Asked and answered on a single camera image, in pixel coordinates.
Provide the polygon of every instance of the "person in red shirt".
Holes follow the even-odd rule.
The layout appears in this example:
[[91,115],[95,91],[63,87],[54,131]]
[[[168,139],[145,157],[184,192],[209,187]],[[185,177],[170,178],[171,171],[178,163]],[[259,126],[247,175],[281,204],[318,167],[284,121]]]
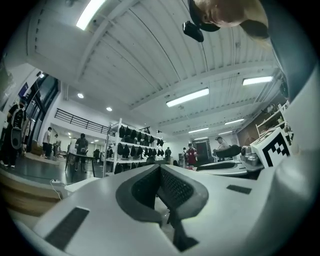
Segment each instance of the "person in red shirt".
[[192,146],[192,143],[188,144],[189,149],[186,151],[189,166],[195,166],[197,163],[197,150]]

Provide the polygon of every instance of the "fluorescent light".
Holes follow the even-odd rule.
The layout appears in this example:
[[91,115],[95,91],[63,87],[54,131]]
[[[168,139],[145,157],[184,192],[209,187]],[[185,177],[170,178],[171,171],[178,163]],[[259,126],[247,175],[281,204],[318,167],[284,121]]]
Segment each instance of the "fluorescent light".
[[243,120],[245,120],[245,119],[244,119],[244,118],[241,118],[241,119],[239,119],[239,120],[235,120],[235,121],[231,121],[231,122],[226,122],[224,125],[230,125],[230,124],[233,124],[233,123],[241,122],[241,121],[243,121]]
[[181,103],[184,103],[184,102],[187,102],[187,101],[191,101],[193,99],[196,99],[196,98],[208,95],[208,94],[209,94],[209,89],[205,88],[205,89],[193,92],[191,94],[188,94],[186,96],[183,96],[183,97],[168,101],[166,103],[166,105],[170,108],[170,107],[173,107],[175,105],[178,105],[178,104],[181,104]]
[[203,137],[203,138],[195,138],[194,140],[195,140],[195,141],[198,141],[198,140],[204,140],[204,139],[208,139],[208,137]]
[[222,135],[222,134],[229,134],[229,133],[232,133],[233,131],[231,130],[231,131],[226,131],[226,132],[221,132],[221,133],[219,133],[218,135]]
[[242,82],[243,86],[253,85],[253,84],[259,84],[259,83],[267,83],[271,82],[273,79],[272,76],[264,76],[264,77],[257,77],[257,78],[247,78],[244,79]]
[[89,22],[106,0],[91,0],[81,14],[76,26],[85,30]]
[[209,129],[209,127],[203,128],[203,129],[199,129],[199,130],[192,130],[192,131],[189,131],[189,133],[192,134],[192,133],[201,132],[201,131],[208,130],[208,129]]

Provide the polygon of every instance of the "black table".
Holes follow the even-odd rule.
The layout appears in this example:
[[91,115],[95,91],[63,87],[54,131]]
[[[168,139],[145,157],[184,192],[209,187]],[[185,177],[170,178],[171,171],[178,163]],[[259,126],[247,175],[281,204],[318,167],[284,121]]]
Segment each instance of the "black table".
[[68,166],[68,162],[69,162],[69,159],[70,159],[70,155],[73,155],[75,156],[76,158],[85,158],[85,159],[90,159],[91,160],[91,164],[92,164],[92,171],[93,171],[93,177],[96,177],[96,174],[95,174],[95,158],[93,156],[88,156],[88,155],[84,155],[84,154],[74,154],[74,153],[70,153],[69,152],[69,156],[66,158],[66,161],[65,161],[65,169],[64,169],[64,172],[66,172],[67,170],[67,166]]

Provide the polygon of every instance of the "red shirt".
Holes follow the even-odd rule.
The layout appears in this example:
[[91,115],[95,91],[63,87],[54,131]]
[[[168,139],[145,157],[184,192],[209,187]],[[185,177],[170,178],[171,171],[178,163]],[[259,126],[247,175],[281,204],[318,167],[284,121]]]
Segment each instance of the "red shirt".
[[188,154],[188,163],[189,163],[189,165],[196,164],[197,160],[196,160],[195,153],[197,153],[197,151],[194,148],[192,148],[192,149],[189,148],[186,151],[186,153]]

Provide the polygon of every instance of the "black pants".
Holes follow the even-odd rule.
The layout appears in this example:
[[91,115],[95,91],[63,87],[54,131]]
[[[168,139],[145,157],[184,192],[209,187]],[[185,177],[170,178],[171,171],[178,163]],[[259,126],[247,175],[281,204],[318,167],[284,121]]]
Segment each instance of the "black pants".
[[18,150],[14,149],[11,144],[11,131],[7,130],[4,136],[4,142],[1,148],[1,160],[5,165],[16,165]]

